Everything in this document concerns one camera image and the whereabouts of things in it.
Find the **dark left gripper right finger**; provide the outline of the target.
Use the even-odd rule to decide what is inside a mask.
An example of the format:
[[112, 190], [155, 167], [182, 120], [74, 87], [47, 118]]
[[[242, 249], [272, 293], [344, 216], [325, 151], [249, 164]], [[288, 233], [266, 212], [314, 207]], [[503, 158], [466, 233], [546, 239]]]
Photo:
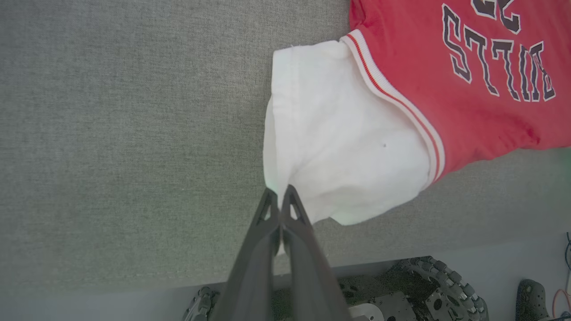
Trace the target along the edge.
[[352, 321], [339, 283], [293, 185], [281, 206], [281, 234], [291, 264], [294, 321]]

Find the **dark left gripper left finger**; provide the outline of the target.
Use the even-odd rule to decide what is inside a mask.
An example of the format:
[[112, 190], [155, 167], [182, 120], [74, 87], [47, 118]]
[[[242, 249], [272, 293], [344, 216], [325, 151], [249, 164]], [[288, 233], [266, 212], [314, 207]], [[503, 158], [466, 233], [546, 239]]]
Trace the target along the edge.
[[273, 260], [280, 246], [277, 200], [265, 189], [211, 321], [273, 321]]

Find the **red and white shirt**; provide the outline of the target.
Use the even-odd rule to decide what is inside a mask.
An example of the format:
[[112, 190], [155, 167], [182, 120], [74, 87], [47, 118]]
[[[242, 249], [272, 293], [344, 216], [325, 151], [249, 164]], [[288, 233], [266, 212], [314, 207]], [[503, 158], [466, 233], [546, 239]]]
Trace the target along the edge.
[[571, 0], [351, 0], [338, 41], [273, 53], [267, 186], [358, 224], [470, 163], [571, 148]]

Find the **small mecanum wheel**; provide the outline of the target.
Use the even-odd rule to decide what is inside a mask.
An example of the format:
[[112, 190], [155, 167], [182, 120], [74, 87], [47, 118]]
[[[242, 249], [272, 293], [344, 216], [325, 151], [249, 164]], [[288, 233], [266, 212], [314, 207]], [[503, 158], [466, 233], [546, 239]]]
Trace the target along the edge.
[[208, 321], [213, 308], [220, 297], [220, 292], [210, 287], [202, 287], [191, 300], [184, 312], [182, 321]]

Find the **large mecanum wheel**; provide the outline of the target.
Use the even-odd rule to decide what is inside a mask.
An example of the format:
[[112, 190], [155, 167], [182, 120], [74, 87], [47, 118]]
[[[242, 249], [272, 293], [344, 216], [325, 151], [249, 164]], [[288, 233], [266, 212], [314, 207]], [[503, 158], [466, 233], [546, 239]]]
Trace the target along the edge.
[[489, 321], [487, 303], [464, 278], [432, 256], [402, 259], [398, 270], [429, 287], [420, 301], [430, 321]]

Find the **grey fabric sofa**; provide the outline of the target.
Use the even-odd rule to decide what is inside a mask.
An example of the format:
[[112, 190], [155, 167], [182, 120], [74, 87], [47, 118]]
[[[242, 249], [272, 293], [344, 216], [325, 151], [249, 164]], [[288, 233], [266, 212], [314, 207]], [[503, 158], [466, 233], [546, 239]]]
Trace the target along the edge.
[[224, 282], [276, 49], [350, 0], [0, 0], [0, 297]]

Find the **dark perforated metal wheel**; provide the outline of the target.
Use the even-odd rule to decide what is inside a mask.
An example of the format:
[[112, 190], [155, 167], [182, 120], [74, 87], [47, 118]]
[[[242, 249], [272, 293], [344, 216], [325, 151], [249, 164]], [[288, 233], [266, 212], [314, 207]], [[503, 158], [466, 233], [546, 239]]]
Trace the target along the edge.
[[546, 321], [545, 288], [532, 279], [520, 281], [517, 289], [515, 321]]

